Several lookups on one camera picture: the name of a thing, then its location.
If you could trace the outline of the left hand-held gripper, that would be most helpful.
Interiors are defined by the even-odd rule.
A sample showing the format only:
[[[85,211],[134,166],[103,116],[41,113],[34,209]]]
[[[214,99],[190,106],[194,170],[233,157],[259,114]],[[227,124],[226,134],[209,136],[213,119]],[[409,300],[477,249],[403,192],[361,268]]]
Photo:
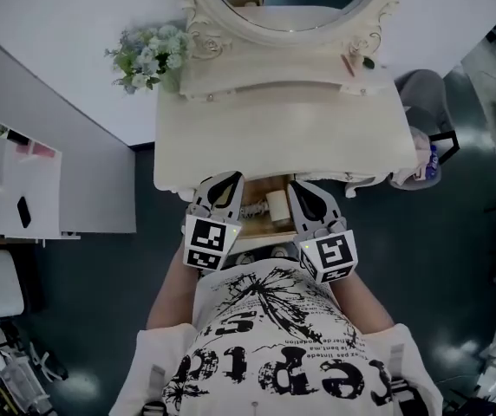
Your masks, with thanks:
[[[204,179],[186,209],[182,227],[183,264],[200,270],[223,269],[241,230],[240,206],[245,186],[241,172]]]

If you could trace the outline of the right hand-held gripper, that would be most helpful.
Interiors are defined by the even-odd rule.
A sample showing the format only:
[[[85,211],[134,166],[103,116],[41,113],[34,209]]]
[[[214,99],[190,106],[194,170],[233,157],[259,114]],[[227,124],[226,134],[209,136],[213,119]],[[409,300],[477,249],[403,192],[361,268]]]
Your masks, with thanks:
[[[291,181],[288,197],[298,235],[295,245],[301,267],[318,284],[349,276],[357,266],[354,233],[340,218],[336,199],[307,181]]]

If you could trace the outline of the large cream wooden drawer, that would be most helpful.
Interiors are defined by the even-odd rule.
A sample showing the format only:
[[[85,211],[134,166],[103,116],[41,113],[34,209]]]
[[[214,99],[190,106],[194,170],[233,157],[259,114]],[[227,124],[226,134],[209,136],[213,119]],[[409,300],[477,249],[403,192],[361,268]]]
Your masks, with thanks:
[[[293,174],[285,174],[247,181],[245,183],[241,207],[243,205],[258,201],[267,192],[285,190],[287,195],[288,185],[293,179]],[[235,244],[232,246],[232,254],[256,250],[261,247],[272,246],[275,244],[288,243],[296,235],[292,217],[291,225],[286,227],[258,227],[257,225],[254,226],[244,223],[241,220],[240,222],[242,224],[242,230]]]

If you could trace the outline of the person's left forearm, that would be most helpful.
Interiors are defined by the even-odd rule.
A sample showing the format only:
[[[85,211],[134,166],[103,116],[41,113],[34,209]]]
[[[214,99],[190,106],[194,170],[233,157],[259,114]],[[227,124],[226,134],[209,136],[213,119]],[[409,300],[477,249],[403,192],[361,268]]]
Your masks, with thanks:
[[[199,273],[184,265],[181,242],[169,265],[164,282],[147,317],[146,330],[193,323],[193,307]]]

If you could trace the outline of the person's right forearm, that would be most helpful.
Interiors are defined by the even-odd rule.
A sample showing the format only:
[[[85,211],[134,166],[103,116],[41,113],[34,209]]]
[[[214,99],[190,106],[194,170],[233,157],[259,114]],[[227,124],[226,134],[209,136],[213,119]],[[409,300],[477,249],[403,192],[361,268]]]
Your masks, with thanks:
[[[395,323],[363,280],[353,271],[330,283],[341,311],[364,335],[392,328]]]

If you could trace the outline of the cream dressing table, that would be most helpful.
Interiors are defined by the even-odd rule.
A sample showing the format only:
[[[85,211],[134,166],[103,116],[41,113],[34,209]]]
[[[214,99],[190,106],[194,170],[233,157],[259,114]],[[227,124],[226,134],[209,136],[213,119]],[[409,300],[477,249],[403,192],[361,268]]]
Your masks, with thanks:
[[[179,92],[160,91],[153,183],[186,195],[212,175],[337,176],[346,194],[412,159],[395,81],[379,62],[396,0],[368,0],[343,20],[301,32],[260,28],[223,0],[180,0],[193,50]],[[341,55],[356,76],[349,75]]]

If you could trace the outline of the white cabinet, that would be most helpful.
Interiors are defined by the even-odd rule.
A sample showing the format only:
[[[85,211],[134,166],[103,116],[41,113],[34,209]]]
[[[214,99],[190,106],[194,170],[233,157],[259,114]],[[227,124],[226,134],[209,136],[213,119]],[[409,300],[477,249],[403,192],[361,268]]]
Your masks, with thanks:
[[[35,242],[77,239],[76,231],[62,228],[62,153],[56,150],[53,159],[21,161],[16,145],[28,140],[34,139],[0,123],[0,238]],[[16,206],[21,196],[26,198],[31,216],[27,229],[22,227]]]

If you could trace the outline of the pink folded clothes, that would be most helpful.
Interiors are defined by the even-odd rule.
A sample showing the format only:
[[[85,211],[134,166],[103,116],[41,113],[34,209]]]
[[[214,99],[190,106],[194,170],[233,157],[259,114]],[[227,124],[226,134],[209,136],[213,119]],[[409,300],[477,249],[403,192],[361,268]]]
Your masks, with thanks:
[[[413,143],[412,159],[392,174],[391,181],[395,187],[426,180],[427,165],[432,155],[430,139],[416,127],[410,127],[410,133]]]

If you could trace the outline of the blue patterned packet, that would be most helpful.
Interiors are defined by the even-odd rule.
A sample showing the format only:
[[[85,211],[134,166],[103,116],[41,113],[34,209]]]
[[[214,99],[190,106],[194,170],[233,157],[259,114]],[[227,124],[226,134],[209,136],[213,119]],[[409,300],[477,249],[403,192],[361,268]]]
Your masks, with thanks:
[[[437,147],[435,145],[430,146],[430,158],[425,166],[424,170],[424,179],[425,180],[432,180],[436,177],[436,174],[438,172],[438,167],[439,167],[439,155],[437,152]]]

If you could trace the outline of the white black-print shirt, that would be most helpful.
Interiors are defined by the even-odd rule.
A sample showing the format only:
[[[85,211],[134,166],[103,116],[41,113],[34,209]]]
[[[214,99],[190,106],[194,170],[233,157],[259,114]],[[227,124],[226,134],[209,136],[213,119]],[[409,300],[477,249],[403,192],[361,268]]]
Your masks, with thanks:
[[[109,416],[442,416],[409,329],[363,333],[296,262],[201,278],[193,319],[142,330]]]

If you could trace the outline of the pale blue flower bouquet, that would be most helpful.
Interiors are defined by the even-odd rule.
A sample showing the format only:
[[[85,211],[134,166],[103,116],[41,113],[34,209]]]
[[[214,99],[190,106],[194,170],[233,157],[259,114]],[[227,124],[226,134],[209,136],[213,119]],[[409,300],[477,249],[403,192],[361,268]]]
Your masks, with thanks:
[[[113,84],[126,94],[158,86],[178,93],[181,72],[192,49],[193,39],[188,33],[164,24],[122,31],[117,46],[106,49],[104,55],[120,75]]]

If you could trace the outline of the grey chair black legs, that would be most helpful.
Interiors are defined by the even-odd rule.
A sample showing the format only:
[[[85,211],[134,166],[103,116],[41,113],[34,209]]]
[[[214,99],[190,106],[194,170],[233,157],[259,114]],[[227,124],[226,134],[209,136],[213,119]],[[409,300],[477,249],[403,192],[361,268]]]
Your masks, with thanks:
[[[442,77],[433,70],[418,69],[405,75],[396,83],[409,128],[416,127],[425,133],[431,145],[437,147],[439,167],[436,177],[422,182],[409,182],[403,187],[395,187],[403,191],[419,191],[437,185],[441,181],[442,166],[459,150],[452,116],[447,104],[446,85]]]

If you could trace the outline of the pink book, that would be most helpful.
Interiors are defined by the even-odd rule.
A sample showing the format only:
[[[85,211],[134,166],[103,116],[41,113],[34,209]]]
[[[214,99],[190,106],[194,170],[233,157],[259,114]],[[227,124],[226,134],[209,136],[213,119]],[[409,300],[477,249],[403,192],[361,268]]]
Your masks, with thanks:
[[[53,159],[56,156],[56,150],[40,142],[28,140],[26,144],[16,145],[16,154],[21,161],[37,158]]]

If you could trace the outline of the black flat device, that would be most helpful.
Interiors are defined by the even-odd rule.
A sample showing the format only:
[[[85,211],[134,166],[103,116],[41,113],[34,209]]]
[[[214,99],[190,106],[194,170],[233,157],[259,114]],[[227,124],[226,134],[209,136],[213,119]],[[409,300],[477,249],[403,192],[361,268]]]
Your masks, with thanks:
[[[24,229],[27,229],[31,223],[31,216],[26,198],[24,196],[21,196],[17,201],[16,206],[22,227]]]

